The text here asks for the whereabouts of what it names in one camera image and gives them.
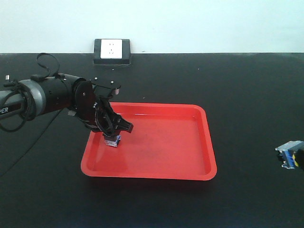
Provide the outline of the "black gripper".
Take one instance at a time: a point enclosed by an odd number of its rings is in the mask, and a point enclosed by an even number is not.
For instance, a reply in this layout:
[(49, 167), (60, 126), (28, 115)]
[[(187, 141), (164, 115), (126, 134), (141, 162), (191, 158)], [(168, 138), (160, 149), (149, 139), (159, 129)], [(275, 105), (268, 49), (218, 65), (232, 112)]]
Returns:
[(74, 82), (74, 111), (77, 118), (92, 132), (114, 137), (120, 131), (131, 133), (133, 124), (114, 112), (109, 98), (97, 97), (91, 81)]

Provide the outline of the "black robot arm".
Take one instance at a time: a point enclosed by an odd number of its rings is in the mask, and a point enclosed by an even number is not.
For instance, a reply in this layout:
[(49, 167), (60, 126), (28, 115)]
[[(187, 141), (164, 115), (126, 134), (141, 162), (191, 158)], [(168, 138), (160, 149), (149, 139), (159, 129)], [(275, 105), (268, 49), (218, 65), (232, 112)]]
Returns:
[(112, 109), (109, 100), (121, 85), (110, 81), (91, 81), (68, 74), (4, 83), (0, 92), (0, 118), (18, 115), (21, 125), (50, 112), (68, 109), (88, 129), (115, 137), (121, 131), (131, 133), (133, 124)]

